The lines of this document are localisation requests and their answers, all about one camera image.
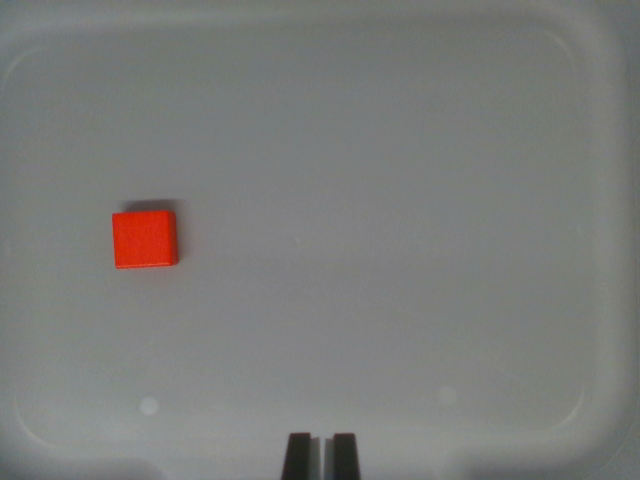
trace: red block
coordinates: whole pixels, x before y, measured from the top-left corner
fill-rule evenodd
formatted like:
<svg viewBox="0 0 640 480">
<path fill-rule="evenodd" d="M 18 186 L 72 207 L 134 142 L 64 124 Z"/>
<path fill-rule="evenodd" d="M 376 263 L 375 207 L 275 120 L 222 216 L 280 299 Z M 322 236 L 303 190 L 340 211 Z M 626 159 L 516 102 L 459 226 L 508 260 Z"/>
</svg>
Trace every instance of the red block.
<svg viewBox="0 0 640 480">
<path fill-rule="evenodd" d="M 116 268 L 168 267 L 178 263 L 175 213 L 114 213 L 112 221 Z"/>
</svg>

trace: red cube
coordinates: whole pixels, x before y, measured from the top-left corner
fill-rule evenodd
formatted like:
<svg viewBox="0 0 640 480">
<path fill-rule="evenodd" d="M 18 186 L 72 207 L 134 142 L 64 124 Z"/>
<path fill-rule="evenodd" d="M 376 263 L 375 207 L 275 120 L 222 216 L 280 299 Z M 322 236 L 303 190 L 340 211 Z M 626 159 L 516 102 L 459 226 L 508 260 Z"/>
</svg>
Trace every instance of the red cube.
<svg viewBox="0 0 640 480">
<path fill-rule="evenodd" d="M 116 268 L 168 267 L 178 263 L 175 213 L 114 213 L 112 221 Z"/>
</svg>

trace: white tray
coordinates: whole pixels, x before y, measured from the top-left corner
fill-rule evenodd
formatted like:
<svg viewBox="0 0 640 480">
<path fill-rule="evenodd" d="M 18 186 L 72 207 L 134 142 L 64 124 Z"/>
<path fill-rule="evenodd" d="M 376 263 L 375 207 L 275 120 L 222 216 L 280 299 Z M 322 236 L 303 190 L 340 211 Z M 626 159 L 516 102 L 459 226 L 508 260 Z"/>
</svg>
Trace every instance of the white tray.
<svg viewBox="0 0 640 480">
<path fill-rule="evenodd" d="M 0 15 L 9 469 L 272 479 L 294 431 L 355 432 L 365 480 L 608 458 L 636 285 L 597 14 L 136 5 Z M 156 207 L 180 263 L 117 271 L 111 214 Z"/>
</svg>

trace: white surface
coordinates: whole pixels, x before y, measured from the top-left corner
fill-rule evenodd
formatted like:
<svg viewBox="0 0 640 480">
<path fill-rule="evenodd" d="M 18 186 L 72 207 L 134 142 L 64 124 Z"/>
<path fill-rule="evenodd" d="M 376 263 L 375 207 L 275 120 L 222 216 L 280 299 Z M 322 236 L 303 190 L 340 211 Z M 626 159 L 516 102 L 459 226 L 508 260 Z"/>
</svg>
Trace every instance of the white surface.
<svg viewBox="0 0 640 480">
<path fill-rule="evenodd" d="M 289 432 L 354 431 L 374 479 L 606 442 L 636 400 L 623 64 L 582 8 L 493 5 L 8 12 L 3 456 L 276 478 Z M 141 200 L 178 266 L 113 268 Z"/>
</svg>

